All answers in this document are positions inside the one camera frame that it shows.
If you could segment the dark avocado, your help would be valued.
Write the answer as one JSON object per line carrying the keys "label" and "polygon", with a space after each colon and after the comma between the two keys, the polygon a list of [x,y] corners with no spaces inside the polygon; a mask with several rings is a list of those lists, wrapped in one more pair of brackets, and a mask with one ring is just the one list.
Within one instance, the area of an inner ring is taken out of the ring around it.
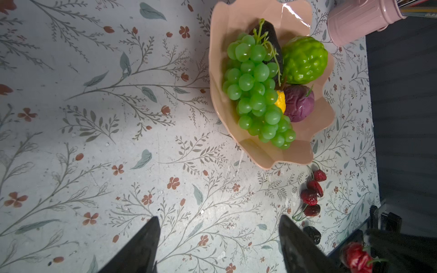
{"label": "dark avocado", "polygon": [[266,56],[262,62],[273,68],[270,76],[277,85],[283,84],[283,56],[273,24],[262,18],[248,34],[255,38],[256,45],[261,45],[265,49]]}

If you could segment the green custard apple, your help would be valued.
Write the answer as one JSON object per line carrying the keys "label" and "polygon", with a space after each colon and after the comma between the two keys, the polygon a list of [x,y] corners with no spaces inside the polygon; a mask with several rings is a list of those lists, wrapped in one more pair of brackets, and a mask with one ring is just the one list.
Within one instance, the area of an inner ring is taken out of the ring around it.
{"label": "green custard apple", "polygon": [[297,36],[282,47],[281,79],[290,85],[305,85],[319,78],[328,63],[328,51],[310,36]]}

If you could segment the red cherry pair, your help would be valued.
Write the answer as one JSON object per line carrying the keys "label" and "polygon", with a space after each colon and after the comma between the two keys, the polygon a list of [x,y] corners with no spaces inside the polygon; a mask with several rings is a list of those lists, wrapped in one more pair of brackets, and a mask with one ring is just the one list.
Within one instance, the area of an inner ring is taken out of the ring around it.
{"label": "red cherry pair", "polygon": [[340,260],[351,273],[372,273],[375,263],[388,262],[387,259],[373,259],[363,244],[350,242],[341,249]]}

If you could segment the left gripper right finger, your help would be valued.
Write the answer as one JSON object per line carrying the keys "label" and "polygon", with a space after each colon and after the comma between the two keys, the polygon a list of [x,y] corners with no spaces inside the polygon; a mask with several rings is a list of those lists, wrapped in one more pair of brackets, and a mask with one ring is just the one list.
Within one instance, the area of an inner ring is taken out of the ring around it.
{"label": "left gripper right finger", "polygon": [[278,232],[287,273],[341,272],[288,216],[281,216]]}

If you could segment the pink faceted fruit bowl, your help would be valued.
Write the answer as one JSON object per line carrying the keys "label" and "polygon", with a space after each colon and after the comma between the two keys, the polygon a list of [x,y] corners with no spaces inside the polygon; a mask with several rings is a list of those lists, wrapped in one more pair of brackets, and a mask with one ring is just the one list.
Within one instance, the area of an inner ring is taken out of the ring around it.
{"label": "pink faceted fruit bowl", "polygon": [[235,104],[222,91],[226,67],[226,48],[238,34],[254,27],[261,18],[275,27],[280,45],[295,36],[308,36],[312,23],[312,7],[307,1],[235,1],[232,4],[218,2],[213,8],[209,43],[210,94],[218,117],[236,143],[260,168],[269,170],[276,163],[308,165],[314,159],[311,144],[314,135],[330,127],[335,111],[324,98],[324,84],[333,71],[334,60],[328,55],[324,74],[309,83],[315,94],[314,111],[302,122],[294,123],[297,138],[288,150],[262,143],[238,125]]}

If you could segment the red cherry cluster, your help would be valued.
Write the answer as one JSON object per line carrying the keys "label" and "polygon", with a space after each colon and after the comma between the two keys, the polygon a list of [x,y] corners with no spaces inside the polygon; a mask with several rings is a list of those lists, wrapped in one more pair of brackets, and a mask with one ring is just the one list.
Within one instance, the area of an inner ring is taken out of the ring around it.
{"label": "red cherry cluster", "polygon": [[324,196],[321,182],[327,179],[326,173],[316,164],[316,170],[311,166],[307,166],[310,171],[310,179],[306,183],[305,188],[300,192],[302,207],[292,216],[296,222],[301,222],[309,217],[318,216],[321,212],[321,207],[318,204],[320,198]]}

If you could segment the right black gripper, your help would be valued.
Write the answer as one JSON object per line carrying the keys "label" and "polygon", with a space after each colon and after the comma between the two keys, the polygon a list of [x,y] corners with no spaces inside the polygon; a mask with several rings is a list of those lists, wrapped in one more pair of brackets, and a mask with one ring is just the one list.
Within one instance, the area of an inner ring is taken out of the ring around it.
{"label": "right black gripper", "polygon": [[387,259],[388,273],[435,273],[437,239],[400,233],[402,218],[393,213],[379,214],[372,205],[366,237],[378,258]]}

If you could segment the yellow lemon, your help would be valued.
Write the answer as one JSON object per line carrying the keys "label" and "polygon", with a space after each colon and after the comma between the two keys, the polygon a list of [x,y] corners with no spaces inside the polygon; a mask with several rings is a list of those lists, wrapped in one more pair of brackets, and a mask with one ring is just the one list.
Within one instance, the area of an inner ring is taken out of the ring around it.
{"label": "yellow lemon", "polygon": [[277,100],[274,103],[278,108],[281,109],[282,113],[285,113],[286,110],[286,99],[285,99],[285,94],[282,91],[277,91]]}

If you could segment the purple fig fruit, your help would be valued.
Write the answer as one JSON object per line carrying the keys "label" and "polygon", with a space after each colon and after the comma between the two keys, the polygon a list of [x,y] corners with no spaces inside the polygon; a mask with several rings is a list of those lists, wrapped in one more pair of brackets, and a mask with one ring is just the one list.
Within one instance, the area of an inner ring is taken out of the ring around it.
{"label": "purple fig fruit", "polygon": [[285,115],[291,122],[301,122],[314,110],[315,95],[312,88],[305,85],[290,85],[284,90]]}

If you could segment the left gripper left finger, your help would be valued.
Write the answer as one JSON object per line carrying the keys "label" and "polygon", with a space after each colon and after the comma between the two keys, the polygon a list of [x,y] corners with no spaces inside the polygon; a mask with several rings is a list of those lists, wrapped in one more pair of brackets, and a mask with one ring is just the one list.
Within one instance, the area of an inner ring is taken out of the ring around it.
{"label": "left gripper left finger", "polygon": [[149,221],[100,270],[101,273],[157,273],[155,261],[160,238],[157,216]]}

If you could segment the green grape bunch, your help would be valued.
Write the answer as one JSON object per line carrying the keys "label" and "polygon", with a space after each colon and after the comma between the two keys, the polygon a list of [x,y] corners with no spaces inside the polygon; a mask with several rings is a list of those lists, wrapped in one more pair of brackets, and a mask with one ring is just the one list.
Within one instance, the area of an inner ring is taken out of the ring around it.
{"label": "green grape bunch", "polygon": [[226,49],[228,68],[222,91],[236,104],[238,124],[262,143],[287,150],[296,138],[290,118],[274,103],[281,91],[262,61],[266,51],[255,38],[241,33]]}

